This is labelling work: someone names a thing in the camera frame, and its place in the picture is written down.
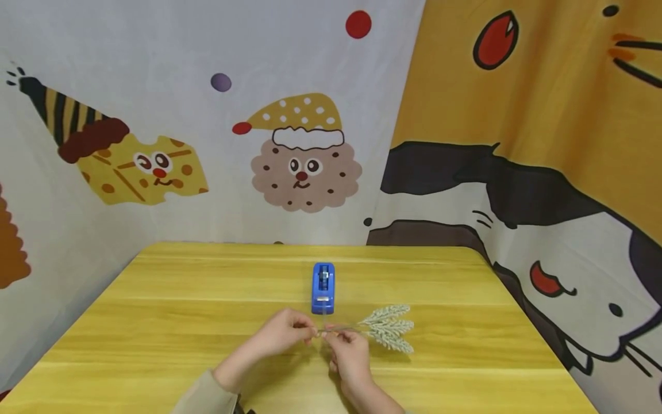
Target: wood grain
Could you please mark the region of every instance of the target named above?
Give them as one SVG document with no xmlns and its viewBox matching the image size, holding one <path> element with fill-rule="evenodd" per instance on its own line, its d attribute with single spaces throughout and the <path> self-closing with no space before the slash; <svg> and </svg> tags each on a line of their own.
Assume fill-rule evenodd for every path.
<svg viewBox="0 0 662 414">
<path fill-rule="evenodd" d="M 421 413 L 595 413 L 482 258 L 464 248 L 159 243 L 139 254 L 2 402 L 3 413 L 168 413 L 276 310 L 310 311 L 336 265 L 337 323 L 408 303 L 411 356 L 374 344 L 376 380 Z M 321 324 L 321 318 L 315 317 Z M 348 412 L 320 341 L 263 361 L 259 414 Z"/>
</svg>

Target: blue tape dispenser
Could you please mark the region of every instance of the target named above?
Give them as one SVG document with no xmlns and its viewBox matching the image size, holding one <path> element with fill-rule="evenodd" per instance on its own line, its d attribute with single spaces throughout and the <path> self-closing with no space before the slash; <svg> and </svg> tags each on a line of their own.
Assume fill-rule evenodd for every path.
<svg viewBox="0 0 662 414">
<path fill-rule="evenodd" d="M 336 268 L 332 263 L 316 263 L 312 268 L 312 313 L 331 315 L 336 296 Z"/>
</svg>

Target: cartoon backdrop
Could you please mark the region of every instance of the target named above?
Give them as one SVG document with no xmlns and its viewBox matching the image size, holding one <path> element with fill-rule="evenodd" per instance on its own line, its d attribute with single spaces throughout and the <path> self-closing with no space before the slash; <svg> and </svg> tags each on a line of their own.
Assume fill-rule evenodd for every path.
<svg viewBox="0 0 662 414">
<path fill-rule="evenodd" d="M 0 389 L 151 242 L 367 242 L 478 250 L 601 413 L 662 409 L 657 0 L 0 12 Z"/>
<path fill-rule="evenodd" d="M 662 412 L 661 17 L 427 2 L 365 222 L 478 250 L 601 413 Z"/>
</svg>

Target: purple dot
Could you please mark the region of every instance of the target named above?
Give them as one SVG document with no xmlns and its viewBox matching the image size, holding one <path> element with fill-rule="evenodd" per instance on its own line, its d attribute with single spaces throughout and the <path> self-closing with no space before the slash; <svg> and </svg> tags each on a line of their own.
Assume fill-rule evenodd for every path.
<svg viewBox="0 0 662 414">
<path fill-rule="evenodd" d="M 211 86 L 219 92 L 226 92 L 232 86 L 232 81 L 226 74 L 215 74 L 211 77 Z"/>
</svg>

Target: brown cartoon character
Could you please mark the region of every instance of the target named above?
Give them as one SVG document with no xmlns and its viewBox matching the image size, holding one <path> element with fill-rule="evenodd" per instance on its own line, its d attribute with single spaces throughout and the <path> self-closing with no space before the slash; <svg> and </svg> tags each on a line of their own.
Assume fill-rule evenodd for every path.
<svg viewBox="0 0 662 414">
<path fill-rule="evenodd" d="M 333 101 L 321 93 L 281 99 L 260 109 L 235 134 L 273 130 L 251 161 L 253 186 L 272 205 L 317 213 L 357 193 L 362 168 L 342 132 Z"/>
<path fill-rule="evenodd" d="M 0 289 L 30 275 L 28 255 L 23 249 L 23 240 L 18 236 L 18 228 L 11 222 L 7 202 L 2 198 L 0 185 Z"/>
</svg>

